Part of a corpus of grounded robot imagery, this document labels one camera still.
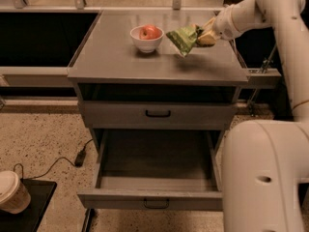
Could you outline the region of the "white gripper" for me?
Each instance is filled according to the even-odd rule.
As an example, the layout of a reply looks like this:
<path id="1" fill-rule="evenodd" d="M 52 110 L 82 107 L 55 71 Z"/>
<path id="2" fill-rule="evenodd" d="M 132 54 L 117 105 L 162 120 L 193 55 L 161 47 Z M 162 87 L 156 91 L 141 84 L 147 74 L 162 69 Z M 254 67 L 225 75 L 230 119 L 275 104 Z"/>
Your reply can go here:
<path id="1" fill-rule="evenodd" d="M 202 47 L 209 47 L 216 44 L 215 32 L 222 40 L 230 41 L 238 38 L 241 32 L 237 29 L 233 22 L 232 11 L 233 5 L 224 8 L 216 17 L 212 17 L 202 26 L 194 24 L 193 28 L 197 33 L 202 33 L 197 38 L 197 44 Z"/>

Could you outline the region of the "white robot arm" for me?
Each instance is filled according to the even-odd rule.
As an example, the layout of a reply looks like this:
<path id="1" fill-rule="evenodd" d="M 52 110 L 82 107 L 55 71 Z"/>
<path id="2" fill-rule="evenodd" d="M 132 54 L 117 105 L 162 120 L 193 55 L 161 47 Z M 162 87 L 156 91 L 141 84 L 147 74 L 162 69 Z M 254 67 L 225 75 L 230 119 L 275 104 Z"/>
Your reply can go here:
<path id="1" fill-rule="evenodd" d="M 291 122 L 237 124 L 222 153 L 224 232 L 304 232 L 298 187 L 309 179 L 309 30 L 305 0 L 243 0 L 207 22 L 200 42 L 273 30 L 285 77 Z"/>

